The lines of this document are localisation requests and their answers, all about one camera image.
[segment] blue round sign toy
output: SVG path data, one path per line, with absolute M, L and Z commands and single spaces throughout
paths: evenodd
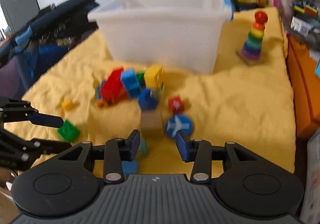
M 178 130 L 183 130 L 183 132 L 190 136 L 192 132 L 192 121 L 189 117 L 184 115 L 174 115 L 165 124 L 165 132 L 167 136 L 172 139 L 176 139 L 176 134 Z

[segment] wooden block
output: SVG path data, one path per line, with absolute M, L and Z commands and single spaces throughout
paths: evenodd
M 140 134 L 145 139 L 159 139 L 164 137 L 160 110 L 141 112 Z

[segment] white plastic storage bin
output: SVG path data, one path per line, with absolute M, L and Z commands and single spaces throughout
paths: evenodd
M 230 0 L 113 0 L 89 13 L 114 59 L 212 73 Z

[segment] red small block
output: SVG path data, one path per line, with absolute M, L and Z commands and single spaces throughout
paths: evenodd
M 182 113 L 184 111 L 184 103 L 182 102 L 179 96 L 169 98 L 168 104 L 169 104 L 170 110 L 172 110 L 174 114 Z
M 100 93 L 102 98 L 108 104 L 117 103 L 120 99 L 125 98 L 125 89 L 121 83 L 120 77 L 124 68 L 114 69 L 107 81 L 101 87 Z
M 268 21 L 268 15 L 263 11 L 257 11 L 254 14 L 257 23 L 265 24 Z

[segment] rainbow stacking ring toy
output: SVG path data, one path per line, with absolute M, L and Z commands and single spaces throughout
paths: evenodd
M 254 18 L 255 22 L 242 49 L 237 51 L 237 54 L 249 65 L 261 62 L 261 44 L 268 15 L 263 11 L 257 11 Z

